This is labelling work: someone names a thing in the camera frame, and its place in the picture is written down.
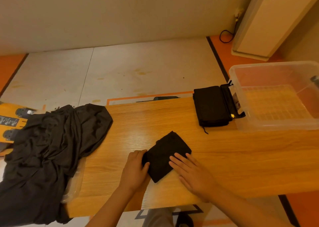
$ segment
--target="wood grain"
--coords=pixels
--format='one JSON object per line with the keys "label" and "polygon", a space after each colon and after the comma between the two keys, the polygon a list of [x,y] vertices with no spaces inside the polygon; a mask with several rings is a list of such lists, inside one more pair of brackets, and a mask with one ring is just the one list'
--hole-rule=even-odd
{"label": "wood grain", "polygon": [[[175,131],[216,180],[243,197],[319,189],[319,131],[242,133],[228,126],[198,125],[192,98],[107,106],[114,123],[101,146],[86,160],[79,196],[67,204],[70,217],[95,214],[118,186],[129,152],[149,149]],[[126,211],[199,202],[171,171],[151,180]]]}

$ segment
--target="transparent plastic container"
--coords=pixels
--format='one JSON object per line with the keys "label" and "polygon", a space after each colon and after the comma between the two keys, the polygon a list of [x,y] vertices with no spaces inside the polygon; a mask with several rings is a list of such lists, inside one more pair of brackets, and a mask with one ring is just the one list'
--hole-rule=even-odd
{"label": "transparent plastic container", "polygon": [[244,132],[318,129],[319,64],[313,61],[235,65],[229,69],[237,96],[235,119]]}
{"label": "transparent plastic container", "polygon": [[82,186],[85,162],[86,157],[82,158],[79,161],[77,171],[74,174],[74,177],[70,178],[68,185],[66,186],[64,195],[62,196],[61,203],[68,203],[79,195]]}

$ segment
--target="right hand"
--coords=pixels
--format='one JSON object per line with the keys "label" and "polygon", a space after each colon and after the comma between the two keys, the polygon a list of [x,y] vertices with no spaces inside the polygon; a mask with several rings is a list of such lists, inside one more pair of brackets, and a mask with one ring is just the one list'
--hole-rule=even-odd
{"label": "right hand", "polygon": [[186,153],[186,157],[178,153],[170,156],[170,166],[179,174],[185,187],[202,201],[208,202],[214,189],[218,186],[210,172],[194,157]]}

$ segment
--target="left hand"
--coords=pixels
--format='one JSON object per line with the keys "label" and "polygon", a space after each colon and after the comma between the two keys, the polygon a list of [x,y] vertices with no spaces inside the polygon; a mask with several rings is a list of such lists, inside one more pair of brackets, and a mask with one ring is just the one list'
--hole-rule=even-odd
{"label": "left hand", "polygon": [[129,153],[122,171],[119,188],[126,188],[135,193],[141,186],[147,175],[148,167],[150,166],[149,162],[147,162],[144,167],[142,166],[142,157],[145,152],[147,152],[147,150],[136,150]]}

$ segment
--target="forearm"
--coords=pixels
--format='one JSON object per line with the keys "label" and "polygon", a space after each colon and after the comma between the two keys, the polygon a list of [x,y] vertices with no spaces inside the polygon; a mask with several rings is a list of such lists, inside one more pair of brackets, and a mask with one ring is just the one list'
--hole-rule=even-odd
{"label": "forearm", "polygon": [[86,227],[116,227],[132,196],[128,189],[118,187]]}
{"label": "forearm", "polygon": [[292,227],[220,186],[212,192],[210,202],[238,227]]}

